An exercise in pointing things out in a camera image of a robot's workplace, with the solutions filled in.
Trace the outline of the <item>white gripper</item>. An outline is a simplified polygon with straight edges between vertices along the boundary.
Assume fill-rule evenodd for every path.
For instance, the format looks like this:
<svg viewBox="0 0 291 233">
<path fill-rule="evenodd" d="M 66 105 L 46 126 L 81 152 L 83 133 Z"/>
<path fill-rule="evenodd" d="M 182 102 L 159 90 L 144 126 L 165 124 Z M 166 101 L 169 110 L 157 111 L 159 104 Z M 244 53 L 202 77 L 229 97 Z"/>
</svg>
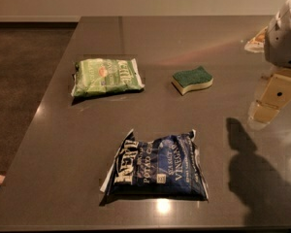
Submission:
<svg viewBox="0 0 291 233">
<path fill-rule="evenodd" d="M 263 129 L 291 102 L 291 0 L 287 0 L 270 21 L 244 46 L 278 67 L 261 76 L 248 109 L 248 125 Z"/>
</svg>

